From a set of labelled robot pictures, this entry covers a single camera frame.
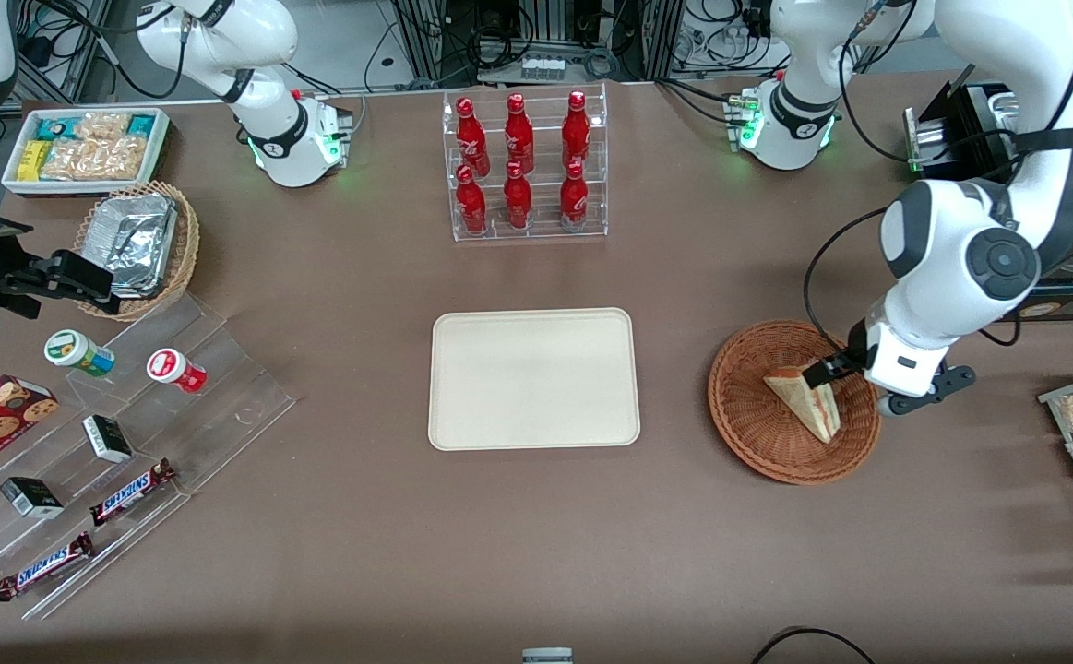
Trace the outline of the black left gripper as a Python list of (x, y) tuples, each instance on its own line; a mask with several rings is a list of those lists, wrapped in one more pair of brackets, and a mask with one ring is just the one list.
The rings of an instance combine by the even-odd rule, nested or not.
[(863, 374), (870, 366), (870, 351), (866, 322), (857, 321), (847, 339), (847, 344), (839, 353), (813, 361), (802, 370), (802, 377), (810, 388), (819, 388), (835, 381), (852, 375)]

